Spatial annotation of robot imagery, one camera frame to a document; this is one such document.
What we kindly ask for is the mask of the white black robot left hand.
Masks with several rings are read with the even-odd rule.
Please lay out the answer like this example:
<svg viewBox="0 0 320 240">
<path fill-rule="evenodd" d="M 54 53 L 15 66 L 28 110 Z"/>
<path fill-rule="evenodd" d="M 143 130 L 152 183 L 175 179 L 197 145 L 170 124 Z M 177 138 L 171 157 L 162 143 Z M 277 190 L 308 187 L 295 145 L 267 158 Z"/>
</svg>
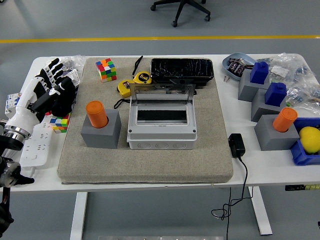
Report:
<svg viewBox="0 0 320 240">
<path fill-rule="evenodd" d="M 5 124 L 4 133 L 29 138 L 34 127 L 42 122 L 55 101 L 66 92 L 70 78 L 62 77 L 63 64 L 59 58 L 52 60 L 34 76 L 21 93 L 15 114 Z"/>
</svg>

